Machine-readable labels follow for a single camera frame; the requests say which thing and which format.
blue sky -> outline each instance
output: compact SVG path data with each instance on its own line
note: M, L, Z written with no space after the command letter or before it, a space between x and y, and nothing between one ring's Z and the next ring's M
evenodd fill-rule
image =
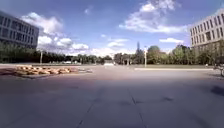
M0 9L40 28L38 49L104 56L158 45L190 46L190 24L223 0L1 0Z

road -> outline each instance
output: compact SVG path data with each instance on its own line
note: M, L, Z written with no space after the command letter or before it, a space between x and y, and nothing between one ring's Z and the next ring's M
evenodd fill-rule
M135 71L39 79L0 76L0 128L223 128L215 71Z

building facade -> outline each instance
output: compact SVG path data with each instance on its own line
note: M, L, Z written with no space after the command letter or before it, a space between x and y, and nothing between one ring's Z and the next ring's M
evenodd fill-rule
M0 11L0 43L36 49L39 28Z
M219 50L224 40L224 9L193 24L190 27L191 45L196 53L204 50Z

pole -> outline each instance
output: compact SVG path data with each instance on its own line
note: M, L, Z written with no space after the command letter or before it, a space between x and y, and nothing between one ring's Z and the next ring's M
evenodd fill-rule
M145 68L147 67L147 48L145 46Z
M43 51L40 51L40 64L42 64L42 59L43 59Z

paved ground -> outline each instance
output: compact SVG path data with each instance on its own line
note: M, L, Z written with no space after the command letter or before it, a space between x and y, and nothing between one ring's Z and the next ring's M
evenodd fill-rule
M0 128L223 128L215 71L135 71L41 79L0 76Z

